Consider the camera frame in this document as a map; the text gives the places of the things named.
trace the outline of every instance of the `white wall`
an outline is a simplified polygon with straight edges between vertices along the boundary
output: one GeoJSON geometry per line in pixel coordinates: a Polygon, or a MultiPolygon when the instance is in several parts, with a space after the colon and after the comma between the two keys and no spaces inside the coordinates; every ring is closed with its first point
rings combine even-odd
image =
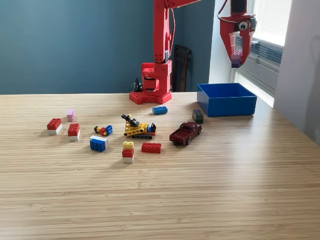
{"type": "MultiPolygon", "coordinates": [[[[227,54],[226,47],[220,36],[220,20],[217,18],[217,13],[222,7],[225,0],[215,0],[214,4],[214,21],[211,43],[211,59],[209,83],[228,83],[230,79],[231,62],[227,54]]],[[[225,5],[221,16],[230,15],[230,1],[225,5]]]]}
{"type": "Polygon", "coordinates": [[[292,0],[274,108],[320,145],[319,0],[292,0]]]}

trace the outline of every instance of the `toy pickup truck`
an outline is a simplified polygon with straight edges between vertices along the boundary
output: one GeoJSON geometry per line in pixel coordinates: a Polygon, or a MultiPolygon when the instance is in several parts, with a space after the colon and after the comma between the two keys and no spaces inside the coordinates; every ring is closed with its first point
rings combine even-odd
{"type": "Polygon", "coordinates": [[[189,145],[190,141],[201,133],[202,126],[195,122],[184,122],[178,130],[171,133],[169,140],[174,144],[189,145]]]}

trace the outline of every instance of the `black chair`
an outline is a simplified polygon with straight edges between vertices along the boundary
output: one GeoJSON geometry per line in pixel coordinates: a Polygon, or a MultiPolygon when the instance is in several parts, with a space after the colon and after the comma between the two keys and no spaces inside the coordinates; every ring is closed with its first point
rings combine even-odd
{"type": "Polygon", "coordinates": [[[171,86],[172,92],[176,92],[178,89],[178,72],[181,72],[179,81],[179,91],[186,91],[186,81],[187,81],[187,71],[192,67],[192,52],[189,48],[181,45],[174,46],[174,57],[173,57],[173,67],[172,67],[172,77],[171,86]]]}

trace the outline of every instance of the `blue plastic bin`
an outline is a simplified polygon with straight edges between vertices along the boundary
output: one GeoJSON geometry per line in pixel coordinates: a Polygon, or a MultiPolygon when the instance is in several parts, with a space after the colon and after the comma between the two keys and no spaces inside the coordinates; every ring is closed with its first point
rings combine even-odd
{"type": "Polygon", "coordinates": [[[196,99],[208,117],[252,115],[257,102],[240,83],[198,84],[196,99]]]}

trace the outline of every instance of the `red robot base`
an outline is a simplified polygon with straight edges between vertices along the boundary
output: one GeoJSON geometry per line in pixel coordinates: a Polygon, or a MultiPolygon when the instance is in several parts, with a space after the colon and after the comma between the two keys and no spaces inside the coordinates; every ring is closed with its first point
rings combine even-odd
{"type": "Polygon", "coordinates": [[[142,91],[132,91],[129,98],[136,104],[164,104],[172,98],[170,92],[170,74],[172,61],[167,63],[142,63],[142,91]]]}

